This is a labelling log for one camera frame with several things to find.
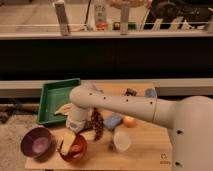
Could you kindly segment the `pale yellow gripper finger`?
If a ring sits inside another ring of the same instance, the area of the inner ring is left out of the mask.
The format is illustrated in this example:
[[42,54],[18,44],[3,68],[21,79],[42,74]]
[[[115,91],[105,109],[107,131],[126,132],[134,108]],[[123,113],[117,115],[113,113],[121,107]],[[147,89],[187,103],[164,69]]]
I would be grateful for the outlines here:
[[69,152],[71,145],[73,144],[76,135],[74,133],[66,133],[64,135],[63,144],[61,147],[61,154],[66,156]]

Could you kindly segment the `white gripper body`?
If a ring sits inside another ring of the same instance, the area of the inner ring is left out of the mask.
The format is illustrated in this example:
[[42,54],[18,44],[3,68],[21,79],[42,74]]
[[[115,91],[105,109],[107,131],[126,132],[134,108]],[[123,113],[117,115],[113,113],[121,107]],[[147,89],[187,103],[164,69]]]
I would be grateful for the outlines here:
[[72,107],[68,113],[66,127],[74,133],[83,130],[88,118],[88,111],[79,107]]

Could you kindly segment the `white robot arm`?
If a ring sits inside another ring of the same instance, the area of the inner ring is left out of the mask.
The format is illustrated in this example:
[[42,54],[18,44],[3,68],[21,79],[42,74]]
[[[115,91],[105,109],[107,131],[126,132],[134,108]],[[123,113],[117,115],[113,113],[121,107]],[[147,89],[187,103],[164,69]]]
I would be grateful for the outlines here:
[[100,93],[93,85],[74,87],[66,126],[80,132],[88,110],[102,108],[172,130],[172,171],[213,171],[213,99],[181,101]]

